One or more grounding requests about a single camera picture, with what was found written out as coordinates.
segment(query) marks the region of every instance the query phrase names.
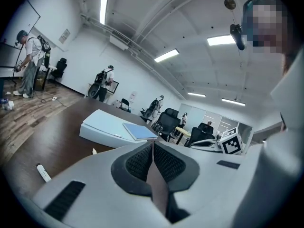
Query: black vent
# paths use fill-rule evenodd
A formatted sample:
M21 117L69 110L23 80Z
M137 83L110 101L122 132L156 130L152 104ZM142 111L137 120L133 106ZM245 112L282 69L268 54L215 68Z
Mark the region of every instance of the black vent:
M131 156L126 162L128 172L142 181L147 181L148 170L152 163L151 146Z
M85 184L71 181L57 197L44 209L44 211L57 220L62 220L66 215Z
M154 162L166 182L175 179L186 169L184 161L156 144L154 145Z

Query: ceiling light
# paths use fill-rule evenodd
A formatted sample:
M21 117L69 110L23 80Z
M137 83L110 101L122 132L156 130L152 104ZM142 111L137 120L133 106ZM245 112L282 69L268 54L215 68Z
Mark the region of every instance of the ceiling light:
M225 123L225 122L222 122L222 123L224 123L224 124L227 124L227 125L231 126L231 124L228 124L228 123Z
M162 55L162 56L160 56L160 57L158 57L158 58L156 58L154 60L159 63L160 61L163 61L163 60L165 60L167 58L170 58L170 57L178 55L178 54L179 54L178 50L174 49L174 50L172 50L170 52L167 52L166 54L164 54L164 55Z
M233 37L231 35L228 36L218 36L207 39L209 46L215 45L224 45L224 44L235 44Z
M100 23L105 24L105 14L106 14L106 6L108 4L108 0L101 0L100 3Z
M196 95L196 96L206 97L205 95L196 94L196 93L190 93L190 92L188 92L188 94L189 94L189 95Z
M231 100L227 100L227 99L222 99L222 101L233 103L233 104L236 104L236 105L241 105L241 106L246 105L245 103L241 103L241 102L237 102L237 101L231 101Z

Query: person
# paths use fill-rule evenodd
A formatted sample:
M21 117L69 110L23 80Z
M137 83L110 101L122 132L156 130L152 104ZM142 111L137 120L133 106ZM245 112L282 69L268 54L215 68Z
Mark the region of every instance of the person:
M107 92L107 87L112 85L113 79L114 79L114 67L112 65L109 65L108 68L104 69L106 72L106 80L103 85L99 87L98 92L93 96L94 99L96 99L99 96L99 101L104 102L105 95Z
M23 72L23 78L19 90L14 91L14 95L22 95L24 98L33 97L33 86L36 72L39 70L43 63L44 52L39 39L29 37L28 33L21 30L17 35L18 43L25 45L26 58L21 63L21 68L28 66Z
M186 122L188 119L187 115L188 115L188 113L185 112L184 115L181 117L181 124L179 124L178 127L183 128L186 125ZM178 137L180 135L180 132L175 130L174 135Z
M151 120L150 121L150 126L152 126L153 123L155 123L156 120L157 120L158 112L160 111L160 109L163 105L163 99L164 99L163 95L161 95L159 98L157 98L157 104L156 104L156 106L153 110L152 115L149 117L149 119Z
M252 41L254 47L269 48L271 52L282 54L282 77L304 48L290 13L279 0L245 2L242 33L247 36L247 40ZM282 118L281 131L285 129Z

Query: man wearing backpack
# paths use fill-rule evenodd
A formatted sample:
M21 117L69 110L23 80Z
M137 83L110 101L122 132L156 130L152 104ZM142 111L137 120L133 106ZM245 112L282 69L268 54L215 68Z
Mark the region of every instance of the man wearing backpack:
M25 45L26 58L21 63L20 67L23 68L28 63L28 66L23 72L23 78L19 90L14 91L14 95L22 95L24 98L33 97L33 86L36 71L40 68L44 59L44 51L39 39L29 37L26 31L21 30L17 35L18 43Z
M99 101L103 102L105 100L105 95L107 87L112 85L114 79L114 67L110 65L107 69L103 71L106 73L105 83L102 83L99 87L99 91L93 96L93 99L96 99L99 96Z
M163 95L161 95L159 98L156 98L157 102L155 104L155 108L153 110L153 113L152 113L152 115L150 117L150 119L151 119L150 126L152 126L153 123L155 123L156 120L157 120L158 112L159 112L159 110L161 109L161 107L163 105L163 98L164 98Z

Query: white ceiling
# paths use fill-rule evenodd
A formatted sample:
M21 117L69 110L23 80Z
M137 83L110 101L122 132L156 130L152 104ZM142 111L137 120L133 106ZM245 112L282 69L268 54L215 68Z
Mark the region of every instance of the white ceiling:
M80 1L87 6L82 12L99 20L100 0ZM109 0L106 24L155 57L178 49L178 56L160 63L182 84L182 95L271 106L269 94L281 78L279 54L256 52L249 43L244 51L207 44L209 37L229 34L233 21L241 23L246 0L235 1L231 12L224 0Z

